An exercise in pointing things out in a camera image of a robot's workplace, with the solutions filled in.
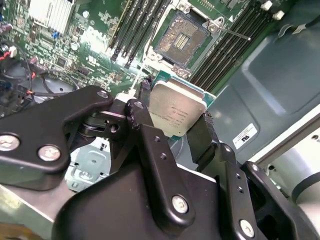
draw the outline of connector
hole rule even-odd
[[[284,17],[285,13],[283,11],[278,11],[277,13],[273,14],[272,18],[274,20],[280,21]]]
[[[269,11],[273,3],[271,1],[266,1],[264,4],[261,5],[261,9],[265,11]]]
[[[17,56],[18,50],[15,46],[9,47],[9,52],[10,52],[10,58],[14,58]]]

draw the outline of screw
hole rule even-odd
[[[83,16],[85,19],[87,19],[87,18],[89,18],[90,13],[89,13],[88,11],[84,11],[84,12],[82,13],[82,16]]]
[[[179,9],[180,9],[181,11],[186,10],[186,5],[184,5],[183,3],[181,3],[181,4],[179,5]]]
[[[208,30],[210,33],[214,34],[218,31],[218,27],[214,24],[208,26]]]
[[[185,214],[188,211],[188,203],[181,196],[174,196],[172,198],[172,205],[174,209],[181,214]]]
[[[259,171],[259,168],[258,168],[256,165],[254,165],[254,164],[252,164],[252,168],[253,168],[253,170],[255,170],[256,172]]]
[[[134,105],[136,105],[138,108],[140,108],[140,109],[143,109],[144,108],[144,106],[142,105],[142,103],[141,102],[139,102],[139,101],[135,101],[134,102]]]
[[[253,238],[255,236],[255,231],[247,220],[240,220],[239,225],[244,234],[247,235],[249,238]]]
[[[20,141],[17,137],[12,135],[0,136],[0,151],[12,151],[19,147]]]
[[[99,91],[98,95],[104,99],[108,98],[108,93],[106,91]]]
[[[55,146],[43,146],[38,151],[39,157],[46,162],[56,161],[60,158],[61,152]]]
[[[227,152],[231,153],[231,148],[230,148],[230,147],[225,146],[225,150],[226,150]]]

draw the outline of sticker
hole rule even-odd
[[[236,149],[241,148],[246,142],[249,141],[254,135],[256,135],[258,130],[255,128],[254,124],[251,123],[247,126],[238,136],[233,139],[233,144]]]

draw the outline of chip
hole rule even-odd
[[[98,82],[98,81],[94,81],[93,85],[98,86],[98,87],[101,87],[101,86],[102,86],[102,83],[101,83],[101,82]]]
[[[177,12],[155,47],[155,52],[186,69],[210,32],[181,12]]]
[[[58,57],[56,64],[62,68],[65,67],[67,60],[63,59],[62,57]]]

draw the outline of metal bracket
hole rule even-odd
[[[181,0],[176,8],[184,14],[188,14],[190,13],[191,4],[187,1]]]
[[[219,32],[220,29],[224,27],[224,25],[225,25],[225,18],[223,16],[220,16],[213,21],[209,21],[207,24],[208,30],[212,34],[216,34],[217,32]]]

